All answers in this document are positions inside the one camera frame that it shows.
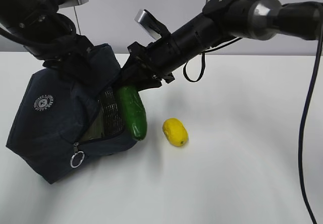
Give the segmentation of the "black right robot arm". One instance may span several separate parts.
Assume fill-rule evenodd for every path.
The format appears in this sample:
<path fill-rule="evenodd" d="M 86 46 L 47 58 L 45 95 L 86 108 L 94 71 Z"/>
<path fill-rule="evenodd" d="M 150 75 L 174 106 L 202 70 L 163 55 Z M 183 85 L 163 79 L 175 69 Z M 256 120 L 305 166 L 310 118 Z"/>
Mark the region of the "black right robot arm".
<path fill-rule="evenodd" d="M 135 42 L 114 86 L 158 88 L 174 80 L 173 71 L 211 47 L 235 38 L 269 40 L 277 34 L 318 40 L 320 4 L 281 4 L 278 0 L 210 0 L 202 12 L 175 32 L 155 21 L 160 38 L 147 46 Z"/>

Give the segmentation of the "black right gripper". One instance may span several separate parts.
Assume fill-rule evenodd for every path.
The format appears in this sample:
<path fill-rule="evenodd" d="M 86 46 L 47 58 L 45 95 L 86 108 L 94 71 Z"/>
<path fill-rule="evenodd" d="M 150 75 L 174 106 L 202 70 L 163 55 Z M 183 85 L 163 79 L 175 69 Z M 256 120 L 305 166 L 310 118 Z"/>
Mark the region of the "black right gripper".
<path fill-rule="evenodd" d="M 175 31 L 143 46 L 138 42 L 128 46 L 129 58 L 121 68 L 112 87 L 132 86 L 137 92 L 160 88 L 161 80 L 174 81 L 173 71 L 184 66 L 183 75 L 189 82 L 198 82 L 205 71 L 205 51 L 209 48 L 209 33 Z M 187 63 L 202 55 L 201 70 L 196 80 L 187 75 Z"/>

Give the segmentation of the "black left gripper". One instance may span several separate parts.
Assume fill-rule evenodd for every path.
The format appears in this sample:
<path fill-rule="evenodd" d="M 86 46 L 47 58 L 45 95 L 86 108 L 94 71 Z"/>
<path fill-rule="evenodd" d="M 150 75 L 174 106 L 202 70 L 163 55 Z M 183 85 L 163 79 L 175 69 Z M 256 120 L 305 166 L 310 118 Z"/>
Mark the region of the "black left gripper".
<path fill-rule="evenodd" d="M 52 39 L 49 43 L 24 48 L 36 59 L 43 61 L 49 69 L 59 69 L 62 73 L 81 83 L 90 93 L 99 93 L 110 86 L 120 72 L 120 64 L 114 55 L 94 54 L 92 42 L 76 32 L 76 26 L 67 16 L 57 13 L 59 25 L 68 29 L 68 34 Z"/>

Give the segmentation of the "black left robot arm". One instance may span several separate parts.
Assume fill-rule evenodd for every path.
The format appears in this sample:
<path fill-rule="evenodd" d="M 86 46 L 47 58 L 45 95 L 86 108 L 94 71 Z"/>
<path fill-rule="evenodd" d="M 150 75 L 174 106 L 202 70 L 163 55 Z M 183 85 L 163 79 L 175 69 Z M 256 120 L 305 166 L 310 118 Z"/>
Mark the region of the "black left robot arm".
<path fill-rule="evenodd" d="M 99 54 L 77 26 L 59 9 L 75 7 L 88 0 L 1 0 L 1 36 L 22 45 L 47 69 L 70 77 L 98 92 L 111 87 L 119 75 L 119 64 L 113 69 L 114 53 L 98 63 Z"/>

